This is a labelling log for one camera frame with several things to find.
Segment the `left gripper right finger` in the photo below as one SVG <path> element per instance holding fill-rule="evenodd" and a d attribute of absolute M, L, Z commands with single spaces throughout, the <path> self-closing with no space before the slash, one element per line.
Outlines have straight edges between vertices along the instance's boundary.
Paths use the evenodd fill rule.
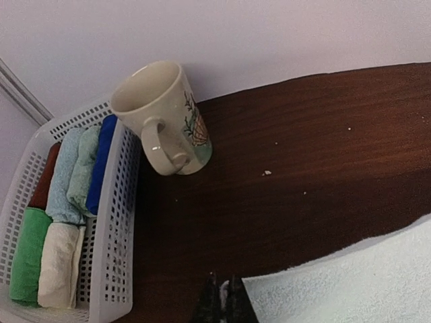
<path fill-rule="evenodd" d="M 259 322 L 240 277 L 233 276 L 228 283 L 226 321 L 227 323 Z"/>

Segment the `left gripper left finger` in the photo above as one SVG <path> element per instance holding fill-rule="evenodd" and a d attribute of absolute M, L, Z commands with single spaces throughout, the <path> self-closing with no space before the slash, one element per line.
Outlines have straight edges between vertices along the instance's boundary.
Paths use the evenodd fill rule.
<path fill-rule="evenodd" d="M 193 310 L 192 323 L 218 323 L 221 320 L 220 286 L 215 273 L 210 273 Z"/>

